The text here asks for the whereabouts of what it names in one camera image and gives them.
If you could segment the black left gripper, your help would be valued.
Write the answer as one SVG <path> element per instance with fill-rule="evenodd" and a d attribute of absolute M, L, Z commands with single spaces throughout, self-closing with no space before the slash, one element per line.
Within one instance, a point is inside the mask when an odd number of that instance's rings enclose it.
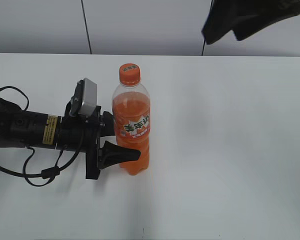
<path fill-rule="evenodd" d="M 99 150 L 101 137 L 115 135 L 114 116 L 104 111 L 101 117 L 101 106 L 96 105 L 91 116 L 71 116 L 72 104 L 67 103 L 58 134 L 57 148 L 73 151 L 67 163 L 59 167 L 60 171 L 68 168 L 79 153 L 85 153 L 85 178 L 97 180 L 101 170 L 113 165 L 137 161 L 141 152 L 137 149 L 125 148 L 105 141 Z"/>

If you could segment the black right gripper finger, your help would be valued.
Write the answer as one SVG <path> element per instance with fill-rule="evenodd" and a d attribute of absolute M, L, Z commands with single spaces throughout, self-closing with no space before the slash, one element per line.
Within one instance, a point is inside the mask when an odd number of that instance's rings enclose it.
<path fill-rule="evenodd" d="M 242 0 L 214 0 L 202 28 L 206 44 L 212 45 L 243 21 Z"/>
<path fill-rule="evenodd" d="M 280 21 L 300 15 L 300 0 L 244 0 L 237 9 L 232 31 L 243 41 Z"/>

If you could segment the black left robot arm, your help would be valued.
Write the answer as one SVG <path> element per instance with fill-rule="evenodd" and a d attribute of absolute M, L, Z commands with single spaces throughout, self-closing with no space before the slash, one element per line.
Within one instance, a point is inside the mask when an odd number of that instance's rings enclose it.
<path fill-rule="evenodd" d="M 141 152 L 105 141 L 114 136 L 114 119 L 97 105 L 91 116 L 71 115 L 66 105 L 64 116 L 24 111 L 15 103 L 0 98 L 0 148 L 43 148 L 85 153 L 85 177 L 97 180 L 101 170 L 120 163 L 137 161 Z"/>

